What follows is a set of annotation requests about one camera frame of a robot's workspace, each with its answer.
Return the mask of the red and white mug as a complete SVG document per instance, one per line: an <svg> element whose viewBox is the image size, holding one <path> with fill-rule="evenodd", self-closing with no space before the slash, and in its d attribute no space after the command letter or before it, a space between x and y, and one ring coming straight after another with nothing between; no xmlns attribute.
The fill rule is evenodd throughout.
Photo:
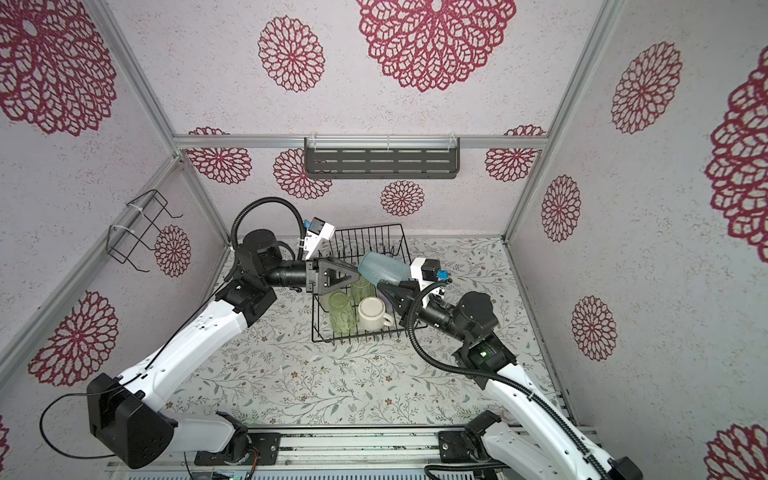
<svg viewBox="0 0 768 480"><path fill-rule="evenodd" d="M394 317L387 312L385 303L376 297L363 298L357 306L359 327L366 332L379 332L395 326Z"/></svg>

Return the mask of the teal plastic cup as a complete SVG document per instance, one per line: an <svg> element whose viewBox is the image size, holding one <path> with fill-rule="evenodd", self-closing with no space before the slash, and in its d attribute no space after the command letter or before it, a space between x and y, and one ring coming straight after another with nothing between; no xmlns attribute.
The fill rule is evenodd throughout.
<svg viewBox="0 0 768 480"><path fill-rule="evenodd" d="M396 258L370 251L358 265L359 274L374 286L380 283L398 285L411 279L410 267Z"/></svg>

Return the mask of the green glass mug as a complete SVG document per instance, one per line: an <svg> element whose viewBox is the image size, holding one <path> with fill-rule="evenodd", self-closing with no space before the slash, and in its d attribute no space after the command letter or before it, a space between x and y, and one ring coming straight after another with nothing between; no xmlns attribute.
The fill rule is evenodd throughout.
<svg viewBox="0 0 768 480"><path fill-rule="evenodd" d="M375 286L363 276L350 285L349 292L354 305L359 305L366 298L377 297Z"/></svg>

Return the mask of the light green glass cup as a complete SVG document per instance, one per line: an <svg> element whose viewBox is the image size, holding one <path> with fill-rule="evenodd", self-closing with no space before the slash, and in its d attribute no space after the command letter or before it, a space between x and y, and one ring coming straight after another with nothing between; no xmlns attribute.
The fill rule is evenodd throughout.
<svg viewBox="0 0 768 480"><path fill-rule="evenodd" d="M357 319L351 298L342 291L333 292L328 298L328 313L331 328L337 336L346 336L356 331Z"/></svg>

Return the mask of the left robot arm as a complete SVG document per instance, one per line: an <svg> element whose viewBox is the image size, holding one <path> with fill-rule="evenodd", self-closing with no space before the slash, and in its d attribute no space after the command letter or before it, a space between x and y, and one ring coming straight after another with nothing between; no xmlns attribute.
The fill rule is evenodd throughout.
<svg viewBox="0 0 768 480"><path fill-rule="evenodd" d="M218 411L209 417L170 415L171 394L220 347L253 326L276 301L279 288L324 295L359 278L357 268L319 257L335 228L314 219L301 255L286 260L272 231L257 229L234 246L233 268L213 299L190 323L146 359L119 376L101 374L87 387L91 434L128 467L139 469L167 453L207 452L237 464L252 452L247 427Z"/></svg>

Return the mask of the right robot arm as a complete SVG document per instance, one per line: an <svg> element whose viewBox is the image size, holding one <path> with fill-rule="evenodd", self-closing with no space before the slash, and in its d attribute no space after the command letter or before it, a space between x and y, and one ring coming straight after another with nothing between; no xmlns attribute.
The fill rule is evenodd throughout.
<svg viewBox="0 0 768 480"><path fill-rule="evenodd" d="M498 319L489 295L470 291L452 305L436 295L446 282L426 287L414 281L381 282L377 289L401 316L416 354L444 372L463 375L507 411L527 432L521 437L494 416L483 414L468 426L487 460L474 470L507 467L524 479L640 479L628 457L614 457L590 440L549 401L494 330ZM461 341L451 364L433 358L419 343L416 323Z"/></svg>

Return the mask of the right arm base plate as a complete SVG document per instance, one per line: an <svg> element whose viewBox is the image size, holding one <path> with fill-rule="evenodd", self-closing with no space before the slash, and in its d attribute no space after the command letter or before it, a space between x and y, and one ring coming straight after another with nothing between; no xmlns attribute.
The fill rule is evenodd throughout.
<svg viewBox="0 0 768 480"><path fill-rule="evenodd" d="M440 460L445 464L477 463L479 453L474 437L465 430L438 432Z"/></svg>

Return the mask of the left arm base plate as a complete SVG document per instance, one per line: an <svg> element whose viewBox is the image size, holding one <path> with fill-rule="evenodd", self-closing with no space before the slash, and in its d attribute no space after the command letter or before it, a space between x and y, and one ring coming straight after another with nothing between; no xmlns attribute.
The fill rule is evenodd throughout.
<svg viewBox="0 0 768 480"><path fill-rule="evenodd" d="M236 438L222 452L199 451L193 460L195 466L273 466L277 463L282 435L273 432L249 433Z"/></svg>

